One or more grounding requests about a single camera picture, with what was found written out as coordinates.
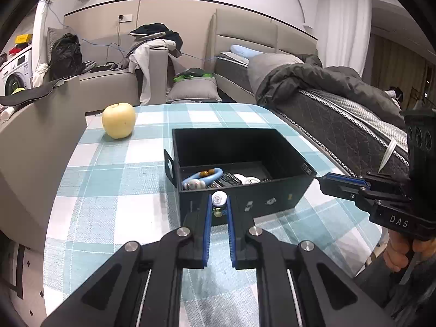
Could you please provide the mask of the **right hand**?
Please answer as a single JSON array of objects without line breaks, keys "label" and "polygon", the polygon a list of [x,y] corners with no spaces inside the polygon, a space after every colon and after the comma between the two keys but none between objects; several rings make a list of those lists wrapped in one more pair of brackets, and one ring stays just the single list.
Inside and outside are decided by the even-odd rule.
[{"label": "right hand", "polygon": [[420,261],[426,261],[435,255],[435,239],[429,241],[414,240],[411,244],[399,232],[389,230],[389,240],[383,251],[386,266],[394,273],[406,268],[409,263],[407,254],[410,250],[420,256]]}]

